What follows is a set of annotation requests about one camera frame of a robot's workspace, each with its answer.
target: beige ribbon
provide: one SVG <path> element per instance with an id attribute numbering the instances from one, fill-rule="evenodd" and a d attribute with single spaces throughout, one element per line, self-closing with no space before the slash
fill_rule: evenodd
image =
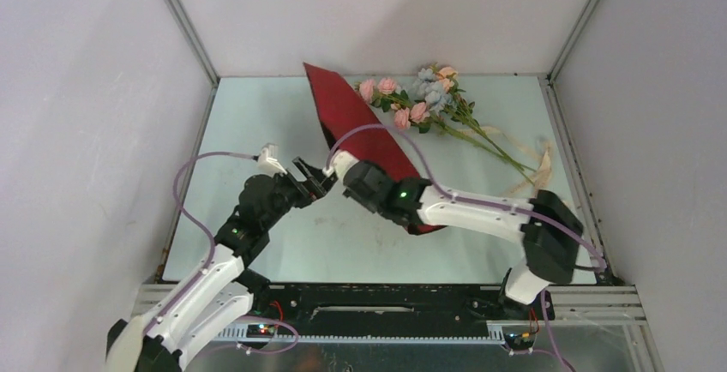
<path id="1" fill-rule="evenodd" d="M 538 162 L 539 167 L 536 171 L 534 171 L 531 175 L 528 177 L 532 181 L 532 196 L 535 196 L 535 194 L 540 189 L 545 189 L 548 187 L 548 184 L 550 183 L 550 179 L 553 177 L 553 167 L 552 162 L 550 159 L 550 152 L 553 148 L 552 142 L 548 140 L 542 140 L 540 141 L 540 149 L 543 154 L 537 153 L 534 149 L 531 147 L 528 147 L 527 145 L 522 144 L 517 139 L 513 138 L 512 136 L 502 132 L 498 128 L 495 128 L 494 126 L 483 126 L 480 128 L 485 134 L 487 135 L 502 135 L 505 139 L 507 139 L 511 145 L 513 145 L 515 148 L 517 148 L 519 151 L 527 155 L 529 158 L 532 158 L 536 162 Z M 475 131 L 472 129 L 459 129 L 459 132 L 463 134 L 468 135 L 475 135 Z M 517 185 L 513 186 L 509 190 L 506 190 L 504 193 L 501 194 L 501 196 L 505 197 L 513 197 L 514 195 L 518 194 L 523 189 L 527 188 L 531 184 L 527 182 L 526 179 L 523 179 L 522 182 L 518 183 Z"/>

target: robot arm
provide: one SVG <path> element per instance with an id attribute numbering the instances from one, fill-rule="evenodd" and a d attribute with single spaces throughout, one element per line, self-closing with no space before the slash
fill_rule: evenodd
<path id="1" fill-rule="evenodd" d="M 164 299 L 145 313 L 147 327 L 136 371 L 182 371 L 219 331 L 253 306 L 256 273 L 246 269 L 269 243 L 268 231 L 292 208 L 307 207 L 336 182 L 301 159 L 293 164 L 303 173 L 299 182 L 277 161 L 277 147 L 265 146 L 256 157 L 266 174 L 244 185 L 239 203 L 214 237 L 209 265 L 201 260 Z M 110 351 L 128 322 L 121 320 L 108 336 Z"/>
<path id="2" fill-rule="evenodd" d="M 323 197 L 338 178 L 345 196 L 396 224 L 456 226 L 522 245 L 525 258 L 508 272 L 500 295 L 503 308 L 516 316 L 527 313 L 548 285 L 572 280 L 578 243 L 522 213 L 546 215 L 582 234 L 580 222 L 550 192 L 540 191 L 533 199 L 507 199 L 436 187 L 422 178 L 394 181 L 378 165 L 359 161 L 348 152 L 336 153 L 326 171 L 293 160 L 306 178 L 299 182 L 275 159 L 275 149 L 268 145 L 256 157 L 268 175 L 255 175 L 245 182 L 238 205 L 214 238 L 209 266 L 201 261 L 142 316 L 147 327 L 134 370 L 185 370 L 219 331 L 247 314 L 255 294 L 267 282 L 247 267 L 269 243 L 270 228 L 292 208 L 307 207 Z M 124 335 L 127 325 L 121 320 L 111 328 L 107 350 Z"/>
<path id="3" fill-rule="evenodd" d="M 494 198 L 436 187 L 430 180 L 394 181 L 378 165 L 341 151 L 331 162 L 343 181 L 344 195 L 399 225 L 448 225 L 501 237 L 523 247 L 525 258 L 503 281 L 501 303 L 524 310 L 550 284 L 573 279 L 579 245 L 556 228 L 531 218 L 533 211 L 564 224 L 579 235 L 583 226 L 553 193 L 533 199 Z"/>

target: metal frame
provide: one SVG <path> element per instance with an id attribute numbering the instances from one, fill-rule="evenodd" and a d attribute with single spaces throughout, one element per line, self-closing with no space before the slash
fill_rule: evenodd
<path id="1" fill-rule="evenodd" d="M 556 79 L 558 75 L 561 74 L 563 66 L 565 66 L 565 63 L 570 56 L 570 53 L 573 51 L 573 48 L 578 42 L 580 35 L 583 33 L 583 29 L 586 27 L 586 24 L 591 20 L 591 17 L 593 16 L 593 11 L 596 10 L 596 7 L 600 2 L 601 0 L 586 1 L 586 5 L 584 5 L 583 10 L 580 11 L 580 15 L 575 21 L 573 29 L 566 38 L 566 43 L 563 44 L 561 51 L 558 53 L 556 61 L 550 68 L 549 77 L 551 80 Z"/>
<path id="2" fill-rule="evenodd" d="M 610 248 L 605 239 L 602 237 L 598 227 L 598 218 L 592 205 L 591 194 L 588 192 L 586 180 L 584 179 L 580 168 L 580 161 L 571 135 L 567 127 L 567 119 L 565 118 L 562 107 L 558 101 L 554 81 L 562 72 L 574 46 L 577 44 L 584 28 L 593 16 L 595 8 L 601 0 L 587 0 L 584 8 L 581 10 L 577 21 L 571 33 L 568 35 L 566 42 L 561 48 L 557 59 L 554 61 L 550 72 L 538 75 L 540 86 L 543 91 L 544 101 L 550 116 L 550 121 L 556 130 L 557 145 L 560 148 L 562 158 L 564 160 L 568 183 L 571 190 L 575 193 L 578 203 L 582 207 L 584 225 L 593 245 L 608 258 Z M 205 110 L 204 119 L 202 121 L 197 139 L 194 145 L 193 154 L 197 154 L 201 145 L 201 138 L 209 119 L 213 98 L 219 85 L 219 74 L 215 70 L 212 60 L 207 54 L 199 34 L 184 10 L 181 0 L 165 0 L 169 10 L 179 25 L 179 29 L 186 38 L 196 59 L 200 63 L 202 69 L 212 83 L 212 91 L 210 93 L 209 102 Z M 189 168 L 182 185 L 183 197 L 186 196 L 189 187 L 189 180 L 193 168 Z M 166 252 L 171 246 L 173 233 L 177 228 L 179 213 L 172 222 L 165 253 L 163 255 L 162 268 L 166 260 Z M 137 296 L 132 315 L 139 315 L 146 312 L 156 303 L 158 303 L 166 294 L 168 294 L 175 285 L 149 284 L 142 285 Z M 497 289 L 496 285 L 485 285 L 481 288 Z M 632 358 L 634 370 L 637 372 L 662 372 L 664 370 L 661 364 L 656 346 L 654 345 L 651 331 L 646 322 L 646 315 L 638 293 L 633 286 L 607 286 L 607 285 L 567 285 L 567 286 L 551 286 L 551 292 L 556 319 L 551 323 L 554 326 L 621 326 L 628 340 L 629 354 Z M 489 322 L 495 336 L 497 331 L 501 331 L 503 327 L 523 326 L 524 321 L 491 321 Z M 237 339 L 239 333 L 236 325 L 231 325 L 222 331 L 218 337 L 220 340 Z M 336 339 L 324 339 L 321 342 L 335 341 Z"/>
<path id="3" fill-rule="evenodd" d="M 571 140 L 568 126 L 566 126 L 566 119 L 563 115 L 561 104 L 558 101 L 556 90 L 546 77 L 540 77 L 538 79 L 540 80 L 540 89 L 543 92 L 543 99 L 545 100 L 545 107 L 550 117 L 550 123 L 556 132 L 556 144 L 565 164 L 568 184 L 581 208 L 583 226 L 586 228 L 585 233 L 590 238 L 594 248 L 604 254 L 609 263 L 610 274 L 616 276 L 616 270 L 613 268 L 611 262 L 608 261 L 610 250 L 598 227 L 599 219 L 592 204 L 592 194 L 586 189 L 586 180 L 583 177 L 579 157 Z M 605 280 L 606 275 L 600 275 L 599 278 L 600 280 Z"/>
<path id="4" fill-rule="evenodd" d="M 166 5 L 169 7 L 171 15 L 174 17 L 174 21 L 179 25 L 179 30 L 182 31 L 182 35 L 187 39 L 187 43 L 195 53 L 197 61 L 199 61 L 202 69 L 205 71 L 207 78 L 212 82 L 213 87 L 219 85 L 219 75 L 212 65 L 207 51 L 204 49 L 204 45 L 200 39 L 200 35 L 195 30 L 195 26 L 192 25 L 192 21 L 189 19 L 187 12 L 184 10 L 181 0 L 164 0 Z"/>

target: red fabric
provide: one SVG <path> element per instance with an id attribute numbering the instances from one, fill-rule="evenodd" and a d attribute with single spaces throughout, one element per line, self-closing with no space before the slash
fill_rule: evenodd
<path id="1" fill-rule="evenodd" d="M 303 66 L 313 91 L 315 108 L 328 147 L 332 147 L 341 136 L 356 127 L 380 123 L 371 108 L 341 75 L 307 63 Z M 397 181 L 405 177 L 420 177 L 404 151 L 385 129 L 361 131 L 341 144 L 340 149 L 361 160 L 375 162 Z M 409 225 L 407 230 L 411 234 L 419 235 L 441 228 Z"/>

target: table surface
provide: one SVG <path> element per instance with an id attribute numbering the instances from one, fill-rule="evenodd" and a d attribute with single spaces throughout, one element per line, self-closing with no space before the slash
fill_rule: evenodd
<path id="1" fill-rule="evenodd" d="M 362 77 L 347 77 L 353 82 Z M 413 78 L 397 77 L 402 85 Z M 580 206 L 568 185 L 538 78 L 534 76 L 470 75 L 460 77 L 466 99 L 476 102 L 474 116 L 535 147 L 554 142 L 553 177 L 547 189 L 575 208 Z M 375 110 L 385 124 L 391 112 Z M 411 130 L 438 181 L 455 189 L 500 195 L 521 176 L 485 151 L 448 135 Z M 517 160 L 534 162 L 500 140 Z M 322 167 L 328 152 L 304 77 L 225 78 L 214 98 L 200 153 L 230 151 L 257 154 L 269 143 L 279 145 L 281 164 L 294 170 L 300 156 Z M 400 145 L 411 158 L 413 151 Z M 414 164 L 421 171 L 417 160 Z M 216 233 L 237 204 L 245 180 L 260 173 L 254 162 L 228 157 L 200 161 L 189 183 L 185 207 Z M 498 237 L 448 227 L 425 236 L 408 235 L 401 227 L 375 216 L 342 195 L 331 193 L 305 209 L 293 209 L 270 231 L 270 244 L 250 266 L 273 281 L 358 283 L 499 284 L 523 256 L 522 248 Z M 179 281 L 204 256 L 204 234 L 182 217 L 177 226 L 163 280 Z M 580 265 L 590 265 L 585 249 Z M 593 273 L 576 271 L 574 283 L 593 284 Z"/>

